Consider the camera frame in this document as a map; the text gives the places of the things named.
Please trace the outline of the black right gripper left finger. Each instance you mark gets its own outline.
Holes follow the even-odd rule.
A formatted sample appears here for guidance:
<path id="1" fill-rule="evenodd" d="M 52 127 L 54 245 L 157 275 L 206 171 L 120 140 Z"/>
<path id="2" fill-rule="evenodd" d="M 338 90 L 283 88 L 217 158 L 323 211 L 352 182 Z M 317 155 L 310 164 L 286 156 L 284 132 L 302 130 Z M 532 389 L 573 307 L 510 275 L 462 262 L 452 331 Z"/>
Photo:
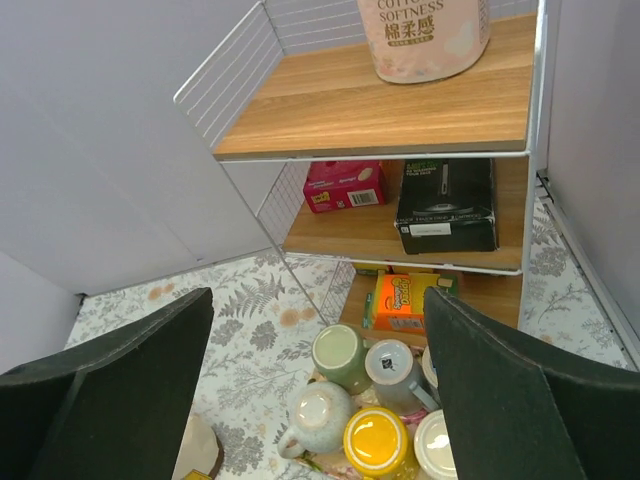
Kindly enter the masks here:
<path id="1" fill-rule="evenodd" d="M 213 317 L 198 288 L 3 373 L 2 478 L 171 478 Z"/>

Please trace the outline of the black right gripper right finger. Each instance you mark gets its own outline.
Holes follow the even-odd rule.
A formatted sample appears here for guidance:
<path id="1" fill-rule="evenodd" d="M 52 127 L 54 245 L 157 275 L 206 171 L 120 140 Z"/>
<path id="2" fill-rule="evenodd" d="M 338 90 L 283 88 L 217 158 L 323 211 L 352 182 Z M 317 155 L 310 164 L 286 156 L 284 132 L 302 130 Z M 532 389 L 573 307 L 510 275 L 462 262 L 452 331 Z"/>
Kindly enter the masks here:
<path id="1" fill-rule="evenodd" d="M 426 337 L 461 479 L 636 479 L 639 374 L 429 287 Z"/>

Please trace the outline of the yellow ceramic mug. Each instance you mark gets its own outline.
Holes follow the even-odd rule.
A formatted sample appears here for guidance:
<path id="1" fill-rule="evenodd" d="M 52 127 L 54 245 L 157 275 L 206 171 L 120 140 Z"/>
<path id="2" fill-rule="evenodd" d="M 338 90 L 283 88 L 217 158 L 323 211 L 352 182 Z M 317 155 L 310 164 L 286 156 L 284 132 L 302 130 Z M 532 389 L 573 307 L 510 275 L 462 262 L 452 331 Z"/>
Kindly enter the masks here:
<path id="1" fill-rule="evenodd" d="M 364 408 L 353 415 L 343 448 L 363 479 L 415 479 L 420 470 L 407 427 L 386 408 Z"/>

